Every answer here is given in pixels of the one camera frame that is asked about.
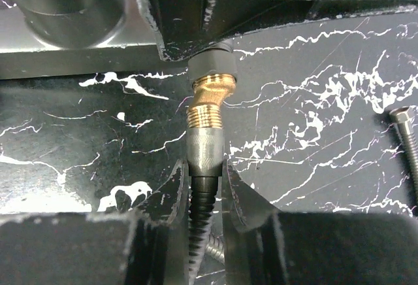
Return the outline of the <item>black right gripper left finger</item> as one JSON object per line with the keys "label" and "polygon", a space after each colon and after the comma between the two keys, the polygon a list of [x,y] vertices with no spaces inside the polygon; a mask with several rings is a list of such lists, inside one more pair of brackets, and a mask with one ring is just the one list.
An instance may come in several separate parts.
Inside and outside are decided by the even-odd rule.
{"label": "black right gripper left finger", "polygon": [[1,217],[2,284],[187,284],[187,165],[133,210]]}

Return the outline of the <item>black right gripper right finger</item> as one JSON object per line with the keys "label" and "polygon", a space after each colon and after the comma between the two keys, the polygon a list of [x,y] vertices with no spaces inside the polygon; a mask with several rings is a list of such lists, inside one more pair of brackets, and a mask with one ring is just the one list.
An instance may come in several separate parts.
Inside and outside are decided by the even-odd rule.
{"label": "black right gripper right finger", "polygon": [[227,284],[416,284],[417,220],[401,214],[284,212],[223,163]]}

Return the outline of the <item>grey faucet with brass fittings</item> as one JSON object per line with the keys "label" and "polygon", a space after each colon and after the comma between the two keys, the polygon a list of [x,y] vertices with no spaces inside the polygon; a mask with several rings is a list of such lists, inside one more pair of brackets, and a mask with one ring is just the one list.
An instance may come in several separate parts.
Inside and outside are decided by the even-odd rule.
{"label": "grey faucet with brass fittings", "polygon": [[1,14],[1,78],[130,71],[157,63],[135,0],[12,0]]}

